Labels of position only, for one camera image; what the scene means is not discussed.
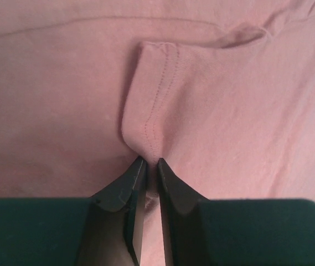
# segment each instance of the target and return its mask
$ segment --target garment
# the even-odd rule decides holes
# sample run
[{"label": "garment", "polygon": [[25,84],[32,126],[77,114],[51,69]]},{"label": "garment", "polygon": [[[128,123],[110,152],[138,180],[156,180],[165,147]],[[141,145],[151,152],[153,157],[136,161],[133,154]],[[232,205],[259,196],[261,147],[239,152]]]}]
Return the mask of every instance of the garment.
[{"label": "garment", "polygon": [[315,201],[315,1],[0,0],[0,197],[90,196],[137,155],[209,198]]}]

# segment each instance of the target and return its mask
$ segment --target pink t-shirt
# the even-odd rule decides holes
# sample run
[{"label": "pink t-shirt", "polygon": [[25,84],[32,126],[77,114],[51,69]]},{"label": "pink t-shirt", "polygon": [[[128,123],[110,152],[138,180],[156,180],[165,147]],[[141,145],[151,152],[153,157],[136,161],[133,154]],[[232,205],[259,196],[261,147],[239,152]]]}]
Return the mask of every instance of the pink t-shirt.
[{"label": "pink t-shirt", "polygon": [[315,201],[315,0],[0,0],[0,197],[91,196],[138,154],[209,198]]}]

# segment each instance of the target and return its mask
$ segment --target pink shirt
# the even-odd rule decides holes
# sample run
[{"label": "pink shirt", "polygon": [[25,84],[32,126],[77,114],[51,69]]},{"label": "pink shirt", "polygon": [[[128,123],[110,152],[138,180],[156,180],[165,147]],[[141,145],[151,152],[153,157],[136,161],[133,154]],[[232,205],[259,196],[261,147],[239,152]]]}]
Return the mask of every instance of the pink shirt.
[{"label": "pink shirt", "polygon": [[[209,198],[315,201],[315,1],[0,0],[0,197],[90,196],[138,154]],[[164,265],[153,177],[149,201]]]}]

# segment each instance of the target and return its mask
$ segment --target pink cloth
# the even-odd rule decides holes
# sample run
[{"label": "pink cloth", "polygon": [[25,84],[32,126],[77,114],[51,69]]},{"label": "pink cloth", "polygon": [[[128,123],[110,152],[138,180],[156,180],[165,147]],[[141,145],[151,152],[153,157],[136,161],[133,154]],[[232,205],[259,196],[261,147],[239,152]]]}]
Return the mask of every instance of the pink cloth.
[{"label": "pink cloth", "polygon": [[90,196],[137,154],[210,198],[315,201],[315,1],[0,0],[0,197]]}]

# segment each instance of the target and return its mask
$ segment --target pink fabric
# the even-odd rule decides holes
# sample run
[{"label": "pink fabric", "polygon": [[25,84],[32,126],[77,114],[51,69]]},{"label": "pink fabric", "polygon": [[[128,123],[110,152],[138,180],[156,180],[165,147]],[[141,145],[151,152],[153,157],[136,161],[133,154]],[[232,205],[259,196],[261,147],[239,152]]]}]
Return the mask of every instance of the pink fabric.
[{"label": "pink fabric", "polygon": [[315,201],[315,1],[0,0],[0,197],[89,196],[138,154],[210,198]]}]

